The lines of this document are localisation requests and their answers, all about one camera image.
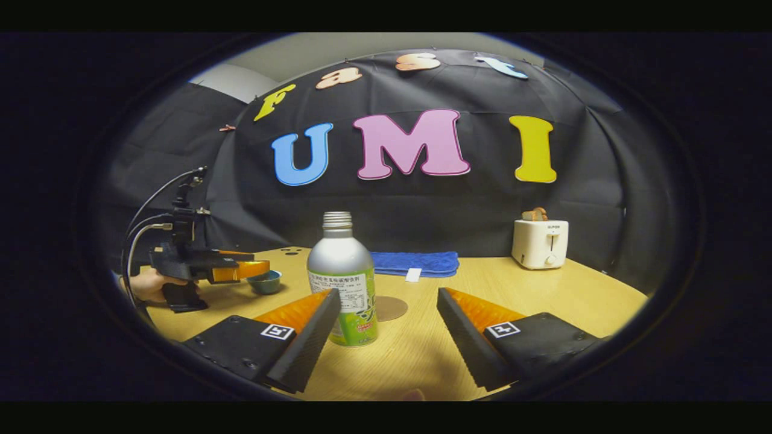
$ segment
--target blue letter u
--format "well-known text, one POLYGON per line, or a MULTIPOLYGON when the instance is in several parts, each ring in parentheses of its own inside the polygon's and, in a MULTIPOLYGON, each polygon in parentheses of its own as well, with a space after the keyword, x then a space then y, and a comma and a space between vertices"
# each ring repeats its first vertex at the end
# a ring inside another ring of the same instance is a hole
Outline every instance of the blue letter u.
POLYGON ((330 123, 314 125, 306 130, 311 139, 311 164, 307 168, 295 167, 293 145, 297 134, 287 134, 271 144, 276 177, 282 184, 305 185, 316 181, 327 170, 327 132, 333 129, 330 123))

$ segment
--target green label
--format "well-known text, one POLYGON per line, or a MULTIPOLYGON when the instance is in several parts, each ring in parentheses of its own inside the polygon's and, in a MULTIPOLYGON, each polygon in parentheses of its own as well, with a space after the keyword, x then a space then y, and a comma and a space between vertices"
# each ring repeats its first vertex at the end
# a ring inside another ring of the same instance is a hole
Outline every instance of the green label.
POLYGON ((356 346, 369 344, 378 337, 375 316, 375 281, 373 269, 349 274, 308 271, 311 292, 336 288, 340 294, 340 316, 330 340, 336 344, 356 346))

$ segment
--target teal bowl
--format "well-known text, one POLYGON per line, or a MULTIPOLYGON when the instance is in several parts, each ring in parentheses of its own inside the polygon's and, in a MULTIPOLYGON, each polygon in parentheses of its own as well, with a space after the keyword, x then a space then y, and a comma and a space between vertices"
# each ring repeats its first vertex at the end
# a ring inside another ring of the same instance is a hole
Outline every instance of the teal bowl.
POLYGON ((252 292, 262 295, 270 295, 279 292, 279 280, 281 272, 270 270, 268 273, 259 276, 248 277, 247 282, 252 286, 252 292))

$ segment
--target silver bottle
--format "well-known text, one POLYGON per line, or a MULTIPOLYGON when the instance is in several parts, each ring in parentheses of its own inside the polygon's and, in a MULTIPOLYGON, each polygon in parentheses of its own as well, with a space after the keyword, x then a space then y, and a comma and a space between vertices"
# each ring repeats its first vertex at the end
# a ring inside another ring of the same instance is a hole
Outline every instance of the silver bottle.
POLYGON ((378 337, 373 258, 354 238, 349 212, 325 212, 323 238, 308 256, 311 291, 337 288, 340 318, 330 340, 345 346, 370 344, 378 337))

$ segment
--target coaster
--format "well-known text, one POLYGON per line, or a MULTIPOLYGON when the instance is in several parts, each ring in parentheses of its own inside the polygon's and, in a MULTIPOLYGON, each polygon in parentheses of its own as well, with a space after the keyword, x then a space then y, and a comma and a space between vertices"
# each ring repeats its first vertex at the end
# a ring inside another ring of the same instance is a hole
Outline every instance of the coaster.
POLYGON ((408 304, 394 297, 375 297, 375 314, 378 321, 389 321, 401 317, 408 311, 408 304))

